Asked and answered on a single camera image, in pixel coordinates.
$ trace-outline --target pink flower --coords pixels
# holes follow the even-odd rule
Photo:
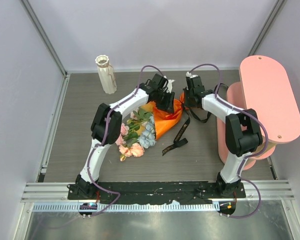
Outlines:
[[[125,146],[120,145],[120,146],[119,146],[119,151],[120,151],[120,153],[123,154],[125,157],[131,157],[131,156],[132,156],[131,150],[130,150],[130,148],[128,148],[128,147],[125,147]]]
[[[145,152],[144,148],[139,143],[132,144],[130,151],[135,157],[141,157]]]
[[[133,111],[130,113],[130,118],[134,120],[138,120],[137,116],[134,114]]]
[[[121,130],[120,130],[120,133],[122,136],[125,136],[128,134],[128,131],[129,131],[129,126],[125,126],[124,123],[121,124]]]
[[[125,142],[124,138],[120,134],[120,136],[118,137],[118,139],[115,141],[115,144],[117,144],[118,146],[120,146],[120,145],[125,144],[125,143],[126,142]]]

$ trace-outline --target pink oval board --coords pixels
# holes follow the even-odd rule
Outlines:
[[[299,137],[300,113],[284,67],[270,57],[255,55],[242,61],[239,73],[244,108],[257,112],[269,141],[284,144]]]

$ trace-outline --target flower bouquet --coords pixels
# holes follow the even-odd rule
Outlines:
[[[121,124],[120,136],[115,142],[121,153],[120,161],[131,156],[141,157],[145,149],[154,146],[156,140],[181,119],[182,102],[174,99],[173,109],[174,113],[167,113],[151,101],[131,112],[126,124]]]
[[[120,136],[115,142],[119,146],[120,161],[127,157],[141,157],[145,149],[156,144],[155,120],[150,111],[142,107],[130,114],[126,125],[121,124]]]

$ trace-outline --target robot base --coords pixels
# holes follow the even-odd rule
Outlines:
[[[78,175],[76,184],[71,184],[68,193],[69,200],[96,199],[99,191],[93,184],[89,184]],[[212,199],[242,199],[246,197],[243,183],[220,182],[220,174],[216,182],[208,181],[151,181],[151,182],[98,182],[110,191],[120,192],[121,197],[116,204],[130,205],[162,205],[170,204],[173,200],[180,204],[209,204]],[[102,204],[111,203],[117,195],[99,191]]]

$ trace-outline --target blue flower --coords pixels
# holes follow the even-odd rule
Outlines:
[[[149,117],[149,120],[152,124],[155,124],[155,118],[153,115],[151,117]]]
[[[147,131],[149,131],[150,133],[154,133],[155,132],[155,126],[152,123],[150,123],[150,122],[145,125],[145,129]]]
[[[150,146],[149,141],[143,135],[138,138],[138,141],[141,147],[144,147],[145,149]]]
[[[153,139],[153,140],[150,140],[150,139],[149,139],[149,140],[148,140],[148,143],[149,143],[149,146],[152,147],[152,146],[154,146],[154,145],[156,144],[156,140],[154,140],[154,139]]]
[[[147,138],[148,135],[150,135],[150,134],[151,134],[151,132],[149,132],[148,130],[144,130],[141,135],[143,135]]]
[[[151,134],[148,135],[148,139],[149,140],[155,140],[155,138],[156,137],[155,137],[155,135],[153,133],[151,133]]]

